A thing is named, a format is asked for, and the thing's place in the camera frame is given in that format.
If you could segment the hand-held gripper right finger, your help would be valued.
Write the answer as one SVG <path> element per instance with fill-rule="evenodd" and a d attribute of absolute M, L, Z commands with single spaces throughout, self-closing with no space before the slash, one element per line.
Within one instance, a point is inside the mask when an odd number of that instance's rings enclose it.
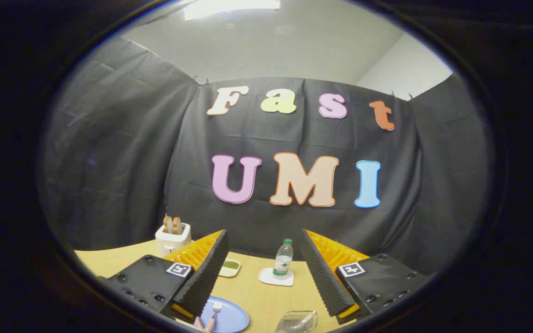
<path fill-rule="evenodd" d="M 385 310 L 429 280 L 387 253 L 365 255 L 311 230 L 302 234 L 303 259 L 328 314 L 339 324 Z"/>

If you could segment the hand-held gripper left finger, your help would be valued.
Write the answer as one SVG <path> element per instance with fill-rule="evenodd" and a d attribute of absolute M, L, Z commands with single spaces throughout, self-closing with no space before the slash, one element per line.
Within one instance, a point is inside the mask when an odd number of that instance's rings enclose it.
<path fill-rule="evenodd" d="M 229 248 L 228 232 L 219 230 L 163 258 L 144 255 L 98 280 L 133 303 L 192 324 L 205 308 Z"/>

